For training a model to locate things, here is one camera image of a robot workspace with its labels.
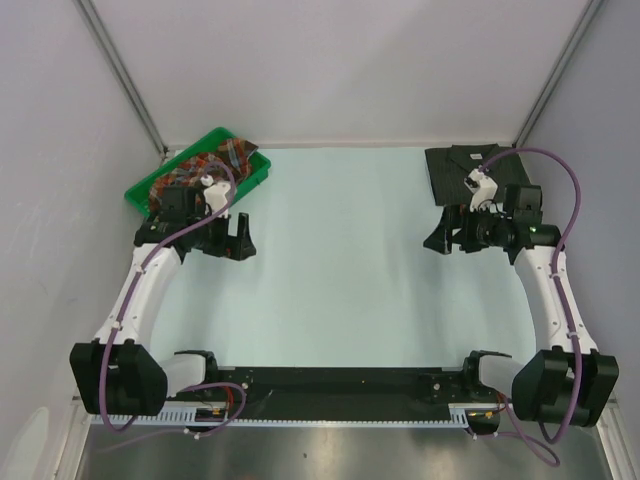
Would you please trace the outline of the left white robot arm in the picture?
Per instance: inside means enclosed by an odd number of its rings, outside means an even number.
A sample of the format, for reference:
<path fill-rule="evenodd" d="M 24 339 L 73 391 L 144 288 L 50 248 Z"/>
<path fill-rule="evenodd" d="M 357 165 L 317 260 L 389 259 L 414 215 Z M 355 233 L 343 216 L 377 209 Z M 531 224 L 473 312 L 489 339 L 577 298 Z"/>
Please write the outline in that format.
<path fill-rule="evenodd" d="M 70 353 L 88 413 L 152 416 L 187 389 L 202 400 L 219 392 L 213 353 L 181 350 L 157 360 L 149 344 L 167 289 L 190 252 L 234 261 L 255 255 L 247 214 L 239 215 L 236 233 L 229 231 L 233 197 L 232 183 L 212 178 L 170 186 L 136 231 L 131 266 L 108 318 L 92 340 Z"/>

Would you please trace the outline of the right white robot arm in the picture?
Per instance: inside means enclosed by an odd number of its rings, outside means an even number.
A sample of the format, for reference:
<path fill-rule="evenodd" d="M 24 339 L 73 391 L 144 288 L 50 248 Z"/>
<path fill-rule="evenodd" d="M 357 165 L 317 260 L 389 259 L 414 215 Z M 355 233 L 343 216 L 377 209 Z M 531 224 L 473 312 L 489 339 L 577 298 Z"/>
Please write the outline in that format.
<path fill-rule="evenodd" d="M 524 288 L 534 324 L 536 354 L 522 363 L 507 353 L 475 352 L 461 376 L 463 393 L 484 401 L 507 395 L 524 421 L 594 426 L 619 376 L 616 359 L 602 355 L 581 319 L 566 272 L 557 226 L 543 221 L 540 187 L 509 184 L 502 209 L 491 205 L 491 179 L 466 179 L 467 204 L 444 208 L 424 247 L 449 254 L 502 249 Z"/>

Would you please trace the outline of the red plaid long sleeve shirt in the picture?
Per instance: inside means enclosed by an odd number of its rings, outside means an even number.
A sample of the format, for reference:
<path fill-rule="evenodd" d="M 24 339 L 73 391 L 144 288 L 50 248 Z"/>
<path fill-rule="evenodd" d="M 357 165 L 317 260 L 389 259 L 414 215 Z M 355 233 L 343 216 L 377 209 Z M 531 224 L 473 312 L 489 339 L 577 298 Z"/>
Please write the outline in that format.
<path fill-rule="evenodd" d="M 236 186 L 239 186 L 253 173 L 250 159 L 257 151 L 258 146 L 250 141 L 231 138 L 224 140 L 213 152 L 201 152 L 181 161 L 153 182 L 148 195 L 149 212 L 159 210 L 164 190 L 170 186 L 198 186 L 200 178 L 206 174 L 216 180 L 227 180 L 224 169 L 213 165 L 213 162 L 224 164 L 233 174 Z"/>

